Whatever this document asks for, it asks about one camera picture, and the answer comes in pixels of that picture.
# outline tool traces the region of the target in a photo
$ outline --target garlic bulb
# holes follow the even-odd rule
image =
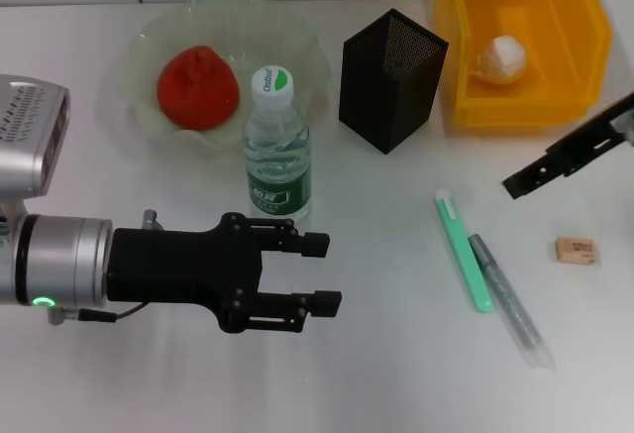
[[[522,77],[526,68],[526,52],[513,37],[493,39],[483,54],[477,56],[479,79],[493,84],[511,84]]]

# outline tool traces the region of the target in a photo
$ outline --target white table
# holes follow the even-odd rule
[[[604,2],[617,42],[598,106],[634,89],[634,0]],[[425,25],[426,2],[290,5],[320,30],[333,68],[330,109],[311,122],[313,206],[301,227],[332,244],[325,260],[267,256],[262,288],[340,289],[339,316],[309,319],[300,335],[233,336],[198,306],[56,328],[41,309],[2,307],[2,431],[631,432],[634,151],[622,145],[513,201],[500,182],[556,137],[446,136],[437,100],[430,122],[384,156],[338,121],[342,44],[391,7]],[[206,230],[248,210],[239,151],[150,143],[117,93],[118,58],[168,8],[0,9],[0,70],[71,91],[53,185],[31,211],[138,227],[152,207],[167,229]],[[505,269],[555,373],[530,370],[498,314],[472,309],[432,202],[441,187]],[[594,238],[600,264],[556,263],[561,235]]]

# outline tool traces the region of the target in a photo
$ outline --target eraser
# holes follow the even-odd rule
[[[560,263],[591,265],[598,260],[594,240],[560,237],[555,244],[557,246],[557,260]]]

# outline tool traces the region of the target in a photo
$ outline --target water bottle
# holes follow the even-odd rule
[[[301,219],[310,202],[310,137],[292,105],[293,78],[265,66],[251,80],[254,98],[243,134],[249,193],[257,215]]]

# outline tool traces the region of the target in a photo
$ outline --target white bottle cap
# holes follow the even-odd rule
[[[262,108],[285,108],[293,100],[293,77],[281,66],[265,66],[251,78],[251,92]]]

